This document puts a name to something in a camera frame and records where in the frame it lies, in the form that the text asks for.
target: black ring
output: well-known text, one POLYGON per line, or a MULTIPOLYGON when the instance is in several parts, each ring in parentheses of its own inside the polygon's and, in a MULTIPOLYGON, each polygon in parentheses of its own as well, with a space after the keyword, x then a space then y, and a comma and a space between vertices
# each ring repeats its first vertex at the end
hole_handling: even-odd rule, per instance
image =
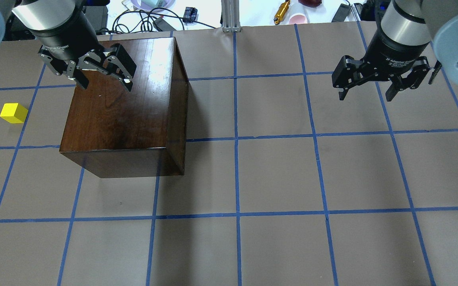
POLYGON ((410 15, 410 14, 406 13, 406 11, 402 10, 402 8, 398 6, 398 4, 397 4, 397 2, 395 2, 395 0, 393 0, 392 3, 393 3, 393 7, 398 12, 398 14, 400 14, 400 16, 402 16, 402 17, 404 17, 407 20, 412 21, 412 22, 425 24, 425 19, 418 18, 418 17, 415 17, 413 15, 410 15))

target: yellow block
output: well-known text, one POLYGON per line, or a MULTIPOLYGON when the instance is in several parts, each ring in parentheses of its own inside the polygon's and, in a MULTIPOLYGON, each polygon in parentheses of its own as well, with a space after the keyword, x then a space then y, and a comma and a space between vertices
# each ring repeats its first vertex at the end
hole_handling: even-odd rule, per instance
POLYGON ((27 116, 27 109, 19 103, 5 103, 1 110, 0 117, 10 123, 24 123, 27 116))

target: purple bowl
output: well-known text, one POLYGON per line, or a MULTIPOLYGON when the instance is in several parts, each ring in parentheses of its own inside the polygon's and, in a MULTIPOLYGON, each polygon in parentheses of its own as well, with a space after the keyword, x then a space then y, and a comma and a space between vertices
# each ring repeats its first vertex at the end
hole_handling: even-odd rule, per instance
MULTIPOLYGON (((132 1, 132 4, 139 9, 143 9, 145 11, 150 11, 152 9, 152 7, 145 4, 144 1, 139 1, 139 0, 131 0, 131 1, 132 1)), ((174 2, 174 0, 161 0, 161 1, 165 3, 164 5, 162 5, 162 8, 169 8, 169 6, 174 2)))

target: brown wooden box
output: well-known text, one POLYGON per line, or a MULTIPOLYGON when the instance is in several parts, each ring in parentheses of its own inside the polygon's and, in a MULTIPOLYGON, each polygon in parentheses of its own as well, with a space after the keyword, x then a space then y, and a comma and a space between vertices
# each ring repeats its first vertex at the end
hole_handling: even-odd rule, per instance
POLYGON ((131 92, 84 71, 75 87, 60 153, 100 178, 184 174, 188 78, 174 38, 122 44, 137 65, 131 92))

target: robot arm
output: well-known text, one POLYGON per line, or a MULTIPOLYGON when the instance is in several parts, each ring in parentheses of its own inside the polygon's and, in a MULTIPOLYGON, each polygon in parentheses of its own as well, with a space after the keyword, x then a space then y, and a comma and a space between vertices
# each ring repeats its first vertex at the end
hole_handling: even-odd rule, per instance
POLYGON ((85 89, 89 82, 82 70, 97 70, 131 90, 134 61, 122 45, 104 48, 98 43, 75 0, 0 0, 3 31, 10 11, 40 40, 38 54, 56 75, 65 74, 85 89))
POLYGON ((333 72, 340 100, 368 81, 392 82, 387 101, 404 89, 418 88, 431 69, 420 56, 431 39, 439 60, 431 81, 443 65, 458 84, 458 0, 392 0, 363 58, 343 56, 333 72))

